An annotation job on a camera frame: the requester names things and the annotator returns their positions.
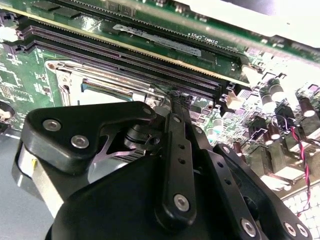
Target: black mounting arm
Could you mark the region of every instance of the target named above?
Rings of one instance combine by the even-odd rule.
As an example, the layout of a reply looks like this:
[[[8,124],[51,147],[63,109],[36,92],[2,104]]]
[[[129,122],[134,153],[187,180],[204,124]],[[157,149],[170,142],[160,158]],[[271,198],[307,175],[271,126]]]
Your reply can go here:
[[[189,111],[142,102],[28,114],[12,174],[55,217],[47,239],[310,240],[304,224],[227,145],[210,146]],[[90,164],[145,156],[89,184]]]

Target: green circuit board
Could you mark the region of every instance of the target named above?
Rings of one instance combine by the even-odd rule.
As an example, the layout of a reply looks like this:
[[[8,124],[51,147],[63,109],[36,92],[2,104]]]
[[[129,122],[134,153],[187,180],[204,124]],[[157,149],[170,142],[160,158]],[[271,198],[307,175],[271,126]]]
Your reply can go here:
[[[0,0],[0,8],[220,79],[249,84],[248,79],[242,74],[241,64],[228,55],[159,37],[155,33],[132,28],[125,22],[113,22],[105,17],[92,16],[46,0]]]
[[[199,16],[188,10],[188,7],[187,10],[184,9],[185,6],[177,7],[173,1],[71,0],[71,2],[152,24],[184,35],[186,38],[194,38],[230,51],[245,53],[248,47],[252,47],[280,57],[299,59],[317,66],[320,64],[320,53],[312,48],[291,44],[290,41],[280,41],[276,37],[269,38],[212,18]]]
[[[21,131],[28,112],[62,106],[56,75],[45,61],[59,59],[55,53],[35,49],[30,54],[7,54],[0,39],[0,101],[9,104],[15,116],[8,123]]]

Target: black plastic bracket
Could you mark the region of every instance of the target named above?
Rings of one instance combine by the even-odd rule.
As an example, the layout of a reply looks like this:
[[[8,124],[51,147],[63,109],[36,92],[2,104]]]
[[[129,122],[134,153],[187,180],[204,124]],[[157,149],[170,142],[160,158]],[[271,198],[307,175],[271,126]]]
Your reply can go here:
[[[148,124],[156,117],[148,105],[138,101],[37,109],[27,115],[21,140],[37,158],[65,173],[81,174],[96,156],[100,136],[135,124]],[[45,120],[58,121],[61,130],[46,130]],[[88,147],[74,147],[73,136],[86,137]]]
[[[227,166],[241,179],[241,193],[243,196],[254,200],[257,206],[259,223],[269,239],[312,239],[308,228],[234,151],[230,150],[225,144],[216,145],[213,151],[222,156],[226,160]],[[303,226],[307,237],[302,235],[298,225]]]
[[[212,151],[206,134],[199,127],[192,125],[189,133],[193,144],[192,151],[195,150],[195,160],[200,162],[212,190],[217,191],[221,197],[223,203],[221,207],[224,208],[229,221],[227,224],[232,226],[230,234],[234,239],[267,239],[257,227],[225,159]],[[244,221],[250,224],[251,236],[245,232],[242,226]]]
[[[163,186],[155,208],[158,222],[169,231],[192,225],[197,216],[191,143],[186,139],[184,107],[175,102],[162,139]]]

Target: red wire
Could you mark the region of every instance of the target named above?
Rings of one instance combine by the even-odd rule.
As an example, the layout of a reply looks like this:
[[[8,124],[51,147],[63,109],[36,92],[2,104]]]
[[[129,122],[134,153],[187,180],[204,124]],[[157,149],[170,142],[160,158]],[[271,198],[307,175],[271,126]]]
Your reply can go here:
[[[304,207],[302,208],[302,211],[298,212],[296,215],[298,217],[301,216],[301,214],[304,212],[304,211],[307,211],[309,208],[310,208],[310,199],[311,199],[311,192],[310,192],[310,180],[309,180],[309,166],[306,162],[306,159],[305,159],[305,148],[304,146],[302,145],[302,143],[299,141],[296,133],[295,133],[295,128],[294,127],[291,127],[291,133],[292,133],[292,136],[293,138],[298,142],[299,144],[299,148],[300,148],[300,156],[301,156],[301,159],[303,161],[303,163],[305,164],[305,168],[304,168],[304,175],[305,175],[305,183],[307,185],[307,191],[306,191],[306,195],[307,195],[307,201],[304,205]]]

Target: motherboard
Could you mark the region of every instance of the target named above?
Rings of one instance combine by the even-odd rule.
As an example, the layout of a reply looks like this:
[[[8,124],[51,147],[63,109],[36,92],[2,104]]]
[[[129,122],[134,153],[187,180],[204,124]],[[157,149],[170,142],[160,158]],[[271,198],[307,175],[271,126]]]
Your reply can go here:
[[[165,117],[175,96],[272,189],[304,177],[292,128],[320,152],[318,48],[171,0],[0,0],[0,25],[3,133],[37,108],[142,101]]]

